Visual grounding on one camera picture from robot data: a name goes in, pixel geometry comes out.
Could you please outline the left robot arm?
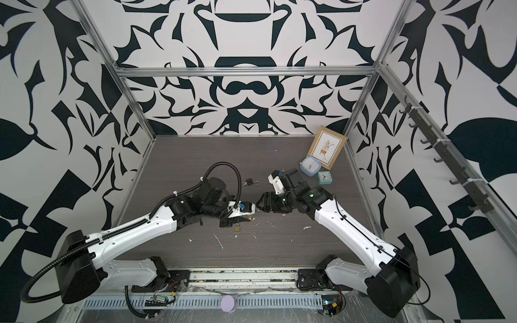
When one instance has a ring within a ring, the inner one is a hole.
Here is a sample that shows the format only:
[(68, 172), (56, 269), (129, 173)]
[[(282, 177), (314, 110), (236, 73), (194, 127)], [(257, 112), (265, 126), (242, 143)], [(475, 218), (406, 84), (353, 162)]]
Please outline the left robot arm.
[(67, 236), (59, 256), (28, 280), (20, 292), (26, 304), (59, 297), (64, 304), (86, 299), (108, 283), (143, 285), (167, 280), (159, 258), (118, 269), (114, 259), (148, 241), (200, 222), (204, 216), (230, 227), (255, 213), (244, 202), (237, 167), (219, 161), (209, 167), (198, 184), (163, 198), (147, 214), (120, 226), (84, 236), (78, 230)]

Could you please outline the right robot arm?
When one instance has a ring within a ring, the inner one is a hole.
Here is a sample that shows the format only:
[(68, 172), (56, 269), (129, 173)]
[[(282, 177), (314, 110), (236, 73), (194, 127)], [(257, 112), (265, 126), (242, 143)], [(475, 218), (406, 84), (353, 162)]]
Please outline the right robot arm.
[(385, 315), (395, 318), (421, 286), (417, 257), (410, 248), (385, 242), (350, 215), (321, 186), (310, 187), (296, 169), (275, 170), (268, 177), (273, 191), (257, 207), (265, 213), (297, 210), (327, 228), (360, 260), (360, 265), (328, 258), (321, 270), (333, 285), (365, 293)]

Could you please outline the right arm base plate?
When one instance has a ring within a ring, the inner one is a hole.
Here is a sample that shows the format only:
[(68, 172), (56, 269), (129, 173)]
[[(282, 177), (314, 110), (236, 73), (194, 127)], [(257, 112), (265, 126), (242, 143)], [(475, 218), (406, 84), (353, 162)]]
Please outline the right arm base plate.
[(299, 269), (296, 287), (303, 292), (323, 290), (327, 288), (327, 280), (317, 269)]

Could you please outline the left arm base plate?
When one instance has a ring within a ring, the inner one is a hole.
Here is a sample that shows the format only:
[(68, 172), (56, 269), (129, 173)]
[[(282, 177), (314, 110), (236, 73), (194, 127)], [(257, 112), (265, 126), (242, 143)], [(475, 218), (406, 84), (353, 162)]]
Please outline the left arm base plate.
[(159, 273), (157, 277), (148, 285), (132, 286), (133, 293), (152, 293), (152, 292), (184, 292), (187, 290), (191, 272), (189, 270), (173, 270), (167, 274)]

